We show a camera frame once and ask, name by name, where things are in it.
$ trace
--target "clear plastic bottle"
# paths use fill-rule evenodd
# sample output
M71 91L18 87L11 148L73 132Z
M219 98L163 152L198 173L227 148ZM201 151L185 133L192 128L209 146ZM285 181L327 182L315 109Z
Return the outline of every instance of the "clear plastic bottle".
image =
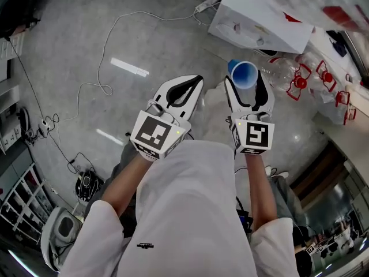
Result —
M337 88L337 81L331 67L313 48L307 47L306 52L297 55L294 60L297 63L303 63L311 70L311 77L307 85L309 88L328 92L333 92Z
M311 70L287 58L270 58L259 64L261 73L272 87L285 91L294 100L299 100L301 91L306 88Z

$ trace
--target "power strip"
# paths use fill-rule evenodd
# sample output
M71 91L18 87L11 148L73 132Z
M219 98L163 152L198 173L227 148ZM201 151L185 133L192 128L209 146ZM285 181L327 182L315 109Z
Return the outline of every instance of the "power strip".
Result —
M197 5L195 7L195 11L197 13L203 12L205 9L212 7L215 3L217 3L219 0L206 0L203 3Z

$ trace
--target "black device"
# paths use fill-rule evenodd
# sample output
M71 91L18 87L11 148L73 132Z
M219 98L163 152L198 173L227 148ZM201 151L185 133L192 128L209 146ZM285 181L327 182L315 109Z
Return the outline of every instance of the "black device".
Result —
M92 170L80 173L76 182L76 195L79 199L88 202L101 189L104 181Z

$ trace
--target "black and white marker cube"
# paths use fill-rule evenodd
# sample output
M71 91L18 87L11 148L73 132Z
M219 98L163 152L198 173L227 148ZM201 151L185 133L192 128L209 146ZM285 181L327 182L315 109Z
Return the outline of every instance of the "black and white marker cube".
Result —
M184 139L186 130L140 111L131 134L135 148L148 160L166 157Z
M237 153L259 155L272 148L272 123L234 119L231 132Z

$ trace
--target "extension socket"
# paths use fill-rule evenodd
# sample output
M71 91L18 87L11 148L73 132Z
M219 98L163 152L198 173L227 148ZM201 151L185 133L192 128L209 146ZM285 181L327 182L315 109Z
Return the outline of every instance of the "extension socket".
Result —
M195 11L197 13L203 12L205 9L213 6L215 3L217 3L219 0L206 0L203 3L197 5L195 7Z
M46 132L50 131L50 124L46 122L45 120L42 120L42 125L45 127Z

